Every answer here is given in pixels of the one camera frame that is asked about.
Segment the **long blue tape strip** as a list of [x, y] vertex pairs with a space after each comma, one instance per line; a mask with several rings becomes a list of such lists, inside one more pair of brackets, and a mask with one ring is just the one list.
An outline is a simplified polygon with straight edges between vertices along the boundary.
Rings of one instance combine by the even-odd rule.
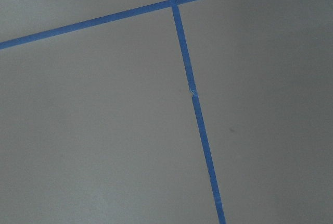
[[219, 185], [215, 173], [214, 162], [211, 154], [210, 144], [207, 136], [207, 131], [204, 123], [204, 118], [202, 115], [200, 99], [196, 88], [196, 82], [194, 77], [193, 68], [191, 65], [190, 54], [187, 46], [186, 36], [184, 32], [183, 22], [181, 18], [181, 13], [177, 0], [170, 0], [171, 9], [173, 14], [173, 19], [175, 23], [176, 33], [178, 42], [180, 45], [182, 59], [184, 64], [184, 69], [186, 73], [186, 79], [188, 83], [188, 89], [191, 94], [191, 101], [193, 104], [193, 109], [196, 117], [196, 123], [200, 135], [201, 146], [206, 162], [207, 171], [209, 174], [209, 180], [212, 190], [212, 195], [214, 199], [215, 209], [219, 223], [226, 223], [226, 218], [223, 209], [223, 203], [219, 191]]

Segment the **crossing blue tape strip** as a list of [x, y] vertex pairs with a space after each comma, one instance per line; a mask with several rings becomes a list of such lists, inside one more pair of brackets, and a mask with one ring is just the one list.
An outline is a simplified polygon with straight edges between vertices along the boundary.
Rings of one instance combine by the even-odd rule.
[[[174, 0], [174, 1], [178, 5], [182, 5], [182, 4], [187, 4], [187, 3], [198, 1], [198, 0]], [[171, 0], [157, 2], [157, 3], [145, 5], [142, 7], [137, 7], [137, 8], [121, 11], [118, 13], [109, 14], [106, 16], [102, 16], [102, 17], [98, 17], [98, 18], [94, 18], [94, 19], [90, 19], [90, 20], [85, 20], [82, 22], [74, 23], [74, 24], [69, 24], [66, 26], [59, 27], [59, 28], [50, 29], [50, 30], [22, 36], [19, 38], [8, 40], [8, 41], [3, 41], [3, 42], [1, 42], [1, 49], [7, 49], [7, 48], [11, 48], [11, 47], [18, 46], [18, 45], [27, 44], [30, 42], [34, 42], [34, 41], [38, 41], [38, 40], [42, 40], [42, 39], [46, 39], [46, 38], [51, 38], [51, 37], [54, 37], [57, 35], [62, 35], [62, 34], [66, 34], [69, 32], [79, 31], [82, 29], [98, 26], [98, 25], [101, 25], [104, 23], [110, 23], [113, 21], [118, 21], [121, 19], [130, 18], [130, 17], [150, 13], [153, 11], [169, 8], [169, 7], [171, 7], [171, 4], [172, 4]]]

